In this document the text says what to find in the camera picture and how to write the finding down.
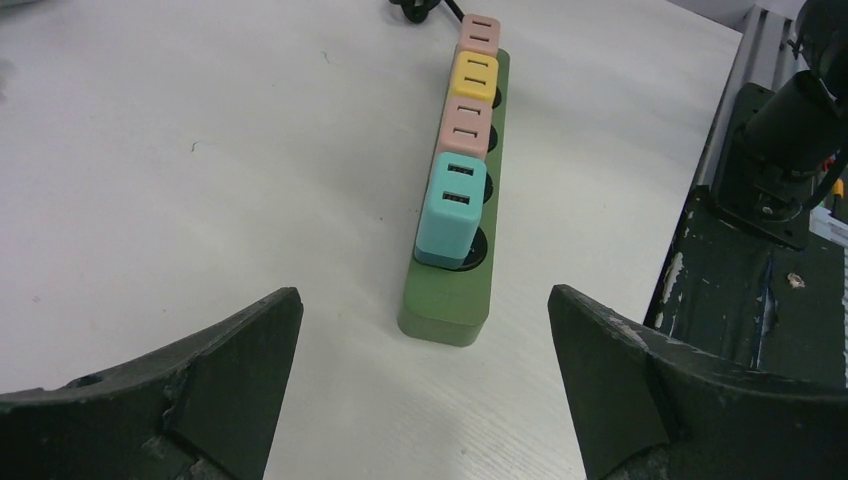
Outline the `pink charger plug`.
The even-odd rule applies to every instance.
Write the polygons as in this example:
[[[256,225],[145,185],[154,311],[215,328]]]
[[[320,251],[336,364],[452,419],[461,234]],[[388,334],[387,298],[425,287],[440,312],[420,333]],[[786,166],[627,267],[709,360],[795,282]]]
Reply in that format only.
[[[488,154],[492,114],[490,103],[450,95],[444,106],[435,154],[450,152],[484,160]]]

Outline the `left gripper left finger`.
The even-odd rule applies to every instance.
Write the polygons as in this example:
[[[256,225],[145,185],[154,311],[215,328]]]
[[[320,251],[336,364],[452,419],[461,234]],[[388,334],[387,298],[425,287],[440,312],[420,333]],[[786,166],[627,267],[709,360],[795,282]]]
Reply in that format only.
[[[281,288],[55,390],[1,397],[5,479],[259,479],[304,307]]]

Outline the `teal usb charger plug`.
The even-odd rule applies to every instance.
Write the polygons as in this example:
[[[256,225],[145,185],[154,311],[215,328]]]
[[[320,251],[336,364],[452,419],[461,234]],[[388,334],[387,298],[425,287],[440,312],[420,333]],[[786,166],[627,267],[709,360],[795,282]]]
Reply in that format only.
[[[450,270],[463,265],[482,219],[486,175],[478,158],[435,157],[414,242],[418,262]]]

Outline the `green power strip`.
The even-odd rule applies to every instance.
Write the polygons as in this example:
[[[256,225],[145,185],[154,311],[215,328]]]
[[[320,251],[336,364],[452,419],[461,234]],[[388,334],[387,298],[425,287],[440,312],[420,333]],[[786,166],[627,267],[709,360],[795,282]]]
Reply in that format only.
[[[413,257],[409,264],[397,323],[409,337],[452,346],[474,343],[489,316],[497,232],[502,141],[510,55],[500,49],[496,96],[488,154],[482,219],[463,265],[455,270],[425,265]]]

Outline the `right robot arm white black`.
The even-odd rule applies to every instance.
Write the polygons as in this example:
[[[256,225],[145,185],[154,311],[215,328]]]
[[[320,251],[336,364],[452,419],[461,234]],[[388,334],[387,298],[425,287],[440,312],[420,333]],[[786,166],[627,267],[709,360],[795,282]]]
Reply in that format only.
[[[847,167],[847,3],[805,2],[787,45],[806,68],[741,128],[756,215],[769,223],[813,209]]]

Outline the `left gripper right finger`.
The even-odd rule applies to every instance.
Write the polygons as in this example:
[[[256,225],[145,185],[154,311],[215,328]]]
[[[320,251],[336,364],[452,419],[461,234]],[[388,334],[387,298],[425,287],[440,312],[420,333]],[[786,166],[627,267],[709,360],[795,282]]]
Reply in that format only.
[[[551,334],[590,479],[843,479],[847,392],[692,347],[568,285]]]

